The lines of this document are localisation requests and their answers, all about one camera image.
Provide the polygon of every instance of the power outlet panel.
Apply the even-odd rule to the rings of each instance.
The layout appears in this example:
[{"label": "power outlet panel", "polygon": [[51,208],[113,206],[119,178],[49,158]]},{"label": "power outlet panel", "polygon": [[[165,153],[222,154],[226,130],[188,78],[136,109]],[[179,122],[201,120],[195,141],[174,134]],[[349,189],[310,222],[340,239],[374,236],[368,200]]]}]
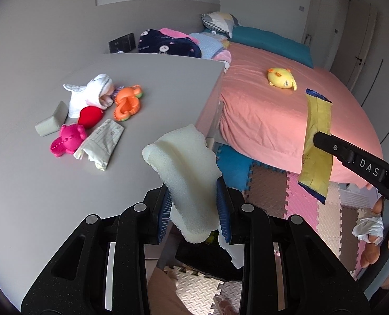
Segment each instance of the power outlet panel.
[{"label": "power outlet panel", "polygon": [[120,51],[125,53],[130,52],[136,48],[135,36],[133,33],[123,35],[120,38],[110,41],[108,47],[110,48],[110,53],[117,53]]}]

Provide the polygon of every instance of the yellow packet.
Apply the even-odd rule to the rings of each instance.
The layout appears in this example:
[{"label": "yellow packet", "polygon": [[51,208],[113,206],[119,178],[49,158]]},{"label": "yellow packet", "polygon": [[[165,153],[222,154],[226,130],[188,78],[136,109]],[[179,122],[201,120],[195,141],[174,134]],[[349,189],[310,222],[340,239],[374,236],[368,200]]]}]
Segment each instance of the yellow packet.
[{"label": "yellow packet", "polygon": [[305,93],[308,104],[307,131],[298,184],[324,204],[332,173],[333,156],[315,147],[313,138],[319,131],[330,135],[332,102],[313,90],[307,89]]}]

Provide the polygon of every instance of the checkered pillow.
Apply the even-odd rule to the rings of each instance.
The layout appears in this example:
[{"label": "checkered pillow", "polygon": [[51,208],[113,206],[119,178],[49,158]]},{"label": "checkered pillow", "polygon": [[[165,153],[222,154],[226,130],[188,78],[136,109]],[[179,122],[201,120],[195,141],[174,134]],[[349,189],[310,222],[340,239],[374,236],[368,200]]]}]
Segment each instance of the checkered pillow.
[{"label": "checkered pillow", "polygon": [[202,14],[202,22],[206,28],[225,33],[230,38],[232,38],[232,29],[239,25],[235,16],[223,12]]}]

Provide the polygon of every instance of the human hand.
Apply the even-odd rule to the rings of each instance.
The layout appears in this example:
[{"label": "human hand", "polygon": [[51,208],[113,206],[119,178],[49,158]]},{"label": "human hand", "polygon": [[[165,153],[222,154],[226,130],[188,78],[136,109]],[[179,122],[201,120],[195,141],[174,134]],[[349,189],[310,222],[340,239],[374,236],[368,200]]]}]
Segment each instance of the human hand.
[{"label": "human hand", "polygon": [[[381,211],[383,209],[383,202],[384,197],[381,197],[378,199],[378,201],[375,203],[374,208],[372,211],[376,214],[381,214]],[[361,256],[361,266],[363,268],[368,267],[370,264],[374,264],[378,258],[380,257],[380,246],[372,244],[372,243],[365,243],[365,249]],[[383,289],[389,289],[389,275],[384,281],[384,283],[381,285]]]}]

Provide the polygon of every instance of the door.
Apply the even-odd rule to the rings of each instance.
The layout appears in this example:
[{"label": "door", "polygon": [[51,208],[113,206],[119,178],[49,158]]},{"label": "door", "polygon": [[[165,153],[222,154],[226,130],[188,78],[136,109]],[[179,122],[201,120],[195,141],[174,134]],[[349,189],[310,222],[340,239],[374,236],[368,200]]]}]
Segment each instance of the door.
[{"label": "door", "polygon": [[304,43],[314,66],[332,66],[346,22],[349,0],[311,0]]},{"label": "door", "polygon": [[377,11],[368,2],[350,2],[343,36],[330,69],[349,90],[355,86],[367,58],[376,18]]}]

